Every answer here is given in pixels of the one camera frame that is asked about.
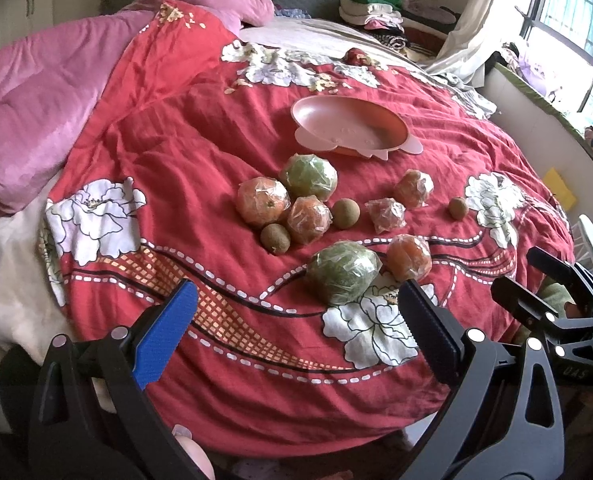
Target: yellow paper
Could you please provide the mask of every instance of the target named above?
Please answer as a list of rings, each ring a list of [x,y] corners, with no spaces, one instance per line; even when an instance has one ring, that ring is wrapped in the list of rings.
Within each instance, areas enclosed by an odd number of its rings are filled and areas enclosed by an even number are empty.
[[[563,178],[561,178],[561,175],[557,173],[555,168],[548,170],[543,177],[543,183],[559,201],[564,211],[570,211],[574,204],[576,204],[576,196],[568,189]]]

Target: window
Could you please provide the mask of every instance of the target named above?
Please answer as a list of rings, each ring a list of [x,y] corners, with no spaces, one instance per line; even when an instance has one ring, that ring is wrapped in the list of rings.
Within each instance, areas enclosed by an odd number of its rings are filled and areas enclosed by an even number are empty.
[[[553,70],[547,97],[564,113],[580,113],[593,123],[593,0],[524,0],[521,35],[530,51]]]

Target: blue cloth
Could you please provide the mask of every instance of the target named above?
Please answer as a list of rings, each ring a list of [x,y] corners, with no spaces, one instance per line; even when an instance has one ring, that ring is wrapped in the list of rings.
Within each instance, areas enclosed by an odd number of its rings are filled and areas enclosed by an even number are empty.
[[[305,18],[307,20],[312,18],[312,16],[303,9],[277,9],[274,11],[274,15],[285,16],[286,18]]]

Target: pink bowl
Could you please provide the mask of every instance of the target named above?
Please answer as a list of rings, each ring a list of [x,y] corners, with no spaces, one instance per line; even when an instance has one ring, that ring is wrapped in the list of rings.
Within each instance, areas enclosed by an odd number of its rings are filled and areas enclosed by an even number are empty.
[[[375,156],[387,160],[388,152],[403,150],[413,155],[423,151],[394,112],[376,103],[354,97],[313,95],[292,106],[299,125],[296,141],[314,152]]]

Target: silver screw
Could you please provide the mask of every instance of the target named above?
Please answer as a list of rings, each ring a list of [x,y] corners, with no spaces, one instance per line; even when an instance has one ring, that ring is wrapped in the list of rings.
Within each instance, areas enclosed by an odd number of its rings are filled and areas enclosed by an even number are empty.
[[[467,336],[475,343],[481,343],[485,340],[485,334],[478,328],[471,328],[467,331]]]
[[[112,336],[113,339],[125,339],[126,336],[128,335],[128,329],[125,326],[117,326],[116,328],[112,329],[112,332],[110,332],[110,335]]]
[[[536,337],[528,337],[528,346],[532,348],[532,350],[536,351],[541,350],[543,348],[541,341],[539,341]]]
[[[61,348],[61,346],[63,346],[66,342],[67,337],[65,337],[63,334],[59,334],[57,336],[54,336],[54,339],[52,339],[52,346],[55,346],[56,348]]]

